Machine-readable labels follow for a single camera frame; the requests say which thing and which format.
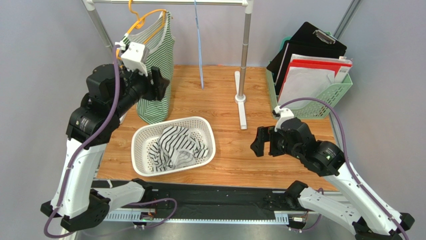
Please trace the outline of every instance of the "black clipboard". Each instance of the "black clipboard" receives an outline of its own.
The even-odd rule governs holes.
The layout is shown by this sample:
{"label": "black clipboard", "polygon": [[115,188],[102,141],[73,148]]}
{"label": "black clipboard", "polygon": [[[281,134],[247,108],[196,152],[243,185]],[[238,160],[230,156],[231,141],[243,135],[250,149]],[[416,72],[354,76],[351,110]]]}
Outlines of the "black clipboard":
{"label": "black clipboard", "polygon": [[345,55],[346,49],[335,38],[305,22],[290,40],[284,42],[282,49],[266,67],[273,73],[276,95],[280,94],[293,54],[338,59]]}
{"label": "black clipboard", "polygon": [[280,94],[281,87],[283,86],[284,78],[286,76],[287,68],[290,64],[290,60],[293,54],[299,54],[310,57],[323,57],[338,59],[340,56],[345,54],[345,51],[337,49],[329,49],[323,47],[307,46],[303,43],[287,40],[284,42],[282,50],[278,55],[270,62],[267,69],[274,73],[275,81],[275,93]]}

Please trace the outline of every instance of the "wooden floor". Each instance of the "wooden floor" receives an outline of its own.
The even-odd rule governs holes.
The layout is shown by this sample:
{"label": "wooden floor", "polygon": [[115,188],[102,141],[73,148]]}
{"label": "wooden floor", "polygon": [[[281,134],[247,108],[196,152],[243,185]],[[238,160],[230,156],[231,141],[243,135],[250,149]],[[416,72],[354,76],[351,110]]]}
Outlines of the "wooden floor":
{"label": "wooden floor", "polygon": [[[131,143],[137,129],[147,125],[133,107],[124,123],[113,134],[99,169],[100,179],[130,180],[140,178],[150,182],[287,188],[295,180],[314,189],[336,190],[330,183],[308,171],[299,160],[288,155],[256,157],[250,144],[257,127],[274,126],[264,68],[247,68],[244,93],[247,130],[240,130],[234,71],[238,67],[205,66],[204,90],[201,89],[198,66],[177,65],[174,69],[171,113],[168,120],[199,116],[213,129],[216,155],[207,165],[155,177],[142,177],[132,166]],[[334,142],[328,118],[306,120],[317,139]]]}

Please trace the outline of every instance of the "metal rod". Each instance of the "metal rod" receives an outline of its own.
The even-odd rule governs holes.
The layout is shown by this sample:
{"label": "metal rod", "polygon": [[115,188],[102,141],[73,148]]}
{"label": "metal rod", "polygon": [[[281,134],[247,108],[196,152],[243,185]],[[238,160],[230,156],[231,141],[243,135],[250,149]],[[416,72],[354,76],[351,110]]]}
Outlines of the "metal rod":
{"label": "metal rod", "polygon": [[[93,3],[128,4],[129,0],[92,0]],[[134,4],[185,4],[193,5],[194,0],[133,0]],[[247,6],[246,0],[197,0],[197,5]]]}
{"label": "metal rod", "polygon": [[244,81],[246,80],[246,68],[247,68],[247,53],[249,51],[249,35],[250,35],[250,23],[252,21],[252,14],[245,14],[244,21],[244,37],[242,39],[242,54],[241,54],[241,67],[239,75],[239,86],[238,86],[238,98],[243,98],[244,94]]}
{"label": "metal rod", "polygon": [[99,33],[100,38],[102,39],[103,45],[109,49],[111,53],[113,50],[113,42],[111,41],[110,36],[108,35],[107,30],[105,29],[104,24],[102,23],[101,17],[98,14],[94,5],[88,4],[87,1],[82,0],[84,5],[86,6],[87,13],[94,24],[97,32]]}
{"label": "metal rod", "polygon": [[358,10],[358,7],[360,6],[361,2],[362,0],[352,0],[352,2],[349,4],[349,7],[347,8],[339,25],[336,28],[336,31],[334,31],[333,36],[336,39],[341,38],[346,28],[348,27],[349,23],[351,22],[352,17],[354,17],[355,12]]}

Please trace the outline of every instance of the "green plastic basket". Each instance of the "green plastic basket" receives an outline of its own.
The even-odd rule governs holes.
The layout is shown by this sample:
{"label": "green plastic basket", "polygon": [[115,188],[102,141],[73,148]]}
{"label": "green plastic basket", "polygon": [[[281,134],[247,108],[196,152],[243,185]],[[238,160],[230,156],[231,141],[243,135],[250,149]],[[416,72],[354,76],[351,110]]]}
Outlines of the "green plastic basket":
{"label": "green plastic basket", "polygon": [[[272,111],[278,105],[278,96],[275,94],[274,79],[272,78],[272,72],[269,70],[266,70],[266,81],[269,90],[270,106]],[[348,74],[342,83],[331,84],[316,98],[323,100],[324,102],[334,107],[349,90],[349,88],[351,88],[351,86],[352,80]],[[302,108],[289,109],[293,112],[294,116],[299,119],[323,119],[330,113],[330,109],[328,109],[328,107],[316,101],[310,101]]]}

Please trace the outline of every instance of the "clothes hanger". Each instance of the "clothes hanger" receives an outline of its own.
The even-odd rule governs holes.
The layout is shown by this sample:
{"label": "clothes hanger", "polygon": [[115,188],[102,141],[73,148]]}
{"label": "clothes hanger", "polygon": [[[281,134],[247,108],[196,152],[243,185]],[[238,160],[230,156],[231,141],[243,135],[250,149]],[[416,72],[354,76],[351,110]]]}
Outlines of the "clothes hanger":
{"label": "clothes hanger", "polygon": [[[129,9],[129,11],[132,13],[132,14],[135,14],[136,15],[136,17],[137,17],[137,21],[128,29],[128,31],[127,31],[127,33],[126,34],[130,34],[134,29],[140,29],[144,24],[145,24],[145,19],[149,16],[149,15],[151,15],[151,14],[153,14],[153,13],[157,13],[157,12],[162,12],[162,23],[161,23],[161,26],[160,27],[158,27],[144,42],[143,42],[143,44],[147,44],[147,42],[149,42],[161,29],[163,29],[164,28],[164,25],[166,24],[166,12],[167,12],[167,10],[165,10],[165,9],[156,9],[156,10],[153,10],[153,11],[150,11],[150,12],[148,12],[147,14],[145,14],[145,15],[143,15],[142,17],[139,17],[139,13],[138,12],[136,12],[136,11],[133,11],[133,9],[132,9],[132,2],[133,2],[133,0],[129,0],[128,1],[128,9]],[[119,58],[119,59],[121,59],[120,57],[119,57],[119,52],[120,52],[120,50],[119,49],[117,49],[117,51],[116,51],[116,56],[117,56],[117,58]]]}

